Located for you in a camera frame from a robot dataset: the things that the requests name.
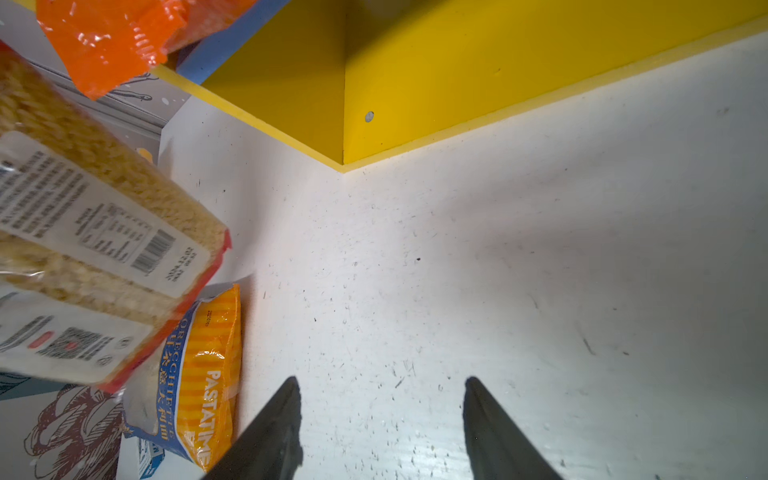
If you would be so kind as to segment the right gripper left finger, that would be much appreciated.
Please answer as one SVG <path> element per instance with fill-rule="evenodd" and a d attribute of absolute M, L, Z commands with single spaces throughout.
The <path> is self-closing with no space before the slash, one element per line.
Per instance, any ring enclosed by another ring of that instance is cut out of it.
<path fill-rule="evenodd" d="M 303 463 L 301 393 L 287 378 L 205 480 L 291 480 Z"/>

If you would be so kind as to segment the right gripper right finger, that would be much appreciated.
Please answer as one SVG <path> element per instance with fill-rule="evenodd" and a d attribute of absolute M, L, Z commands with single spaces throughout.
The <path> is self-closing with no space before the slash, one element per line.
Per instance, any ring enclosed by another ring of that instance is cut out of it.
<path fill-rule="evenodd" d="M 475 479 L 562 479 L 477 377 L 465 382 L 463 425 Z"/>

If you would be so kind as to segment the blue macaroni bag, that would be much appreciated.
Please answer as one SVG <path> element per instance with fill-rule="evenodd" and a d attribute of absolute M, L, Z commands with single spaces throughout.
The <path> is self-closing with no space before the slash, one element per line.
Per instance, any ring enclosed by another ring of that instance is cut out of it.
<path fill-rule="evenodd" d="M 124 434 L 210 471 L 234 441 L 241 364 L 240 286 L 214 285 L 124 385 Z"/>

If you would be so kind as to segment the orange Pastatime macaroni bag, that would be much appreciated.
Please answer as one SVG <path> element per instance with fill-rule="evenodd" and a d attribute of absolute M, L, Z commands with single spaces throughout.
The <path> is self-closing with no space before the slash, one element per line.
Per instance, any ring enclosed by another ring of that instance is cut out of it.
<path fill-rule="evenodd" d="M 36 19 L 71 80 L 96 100 L 231 26 L 255 0 L 43 0 Z"/>

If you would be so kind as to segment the red macaroni bag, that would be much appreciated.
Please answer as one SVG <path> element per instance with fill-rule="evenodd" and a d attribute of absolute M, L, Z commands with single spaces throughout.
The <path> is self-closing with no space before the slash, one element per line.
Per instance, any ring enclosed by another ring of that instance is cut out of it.
<path fill-rule="evenodd" d="M 1 50 L 1 368 L 119 389 L 231 245 L 211 212 Z"/>

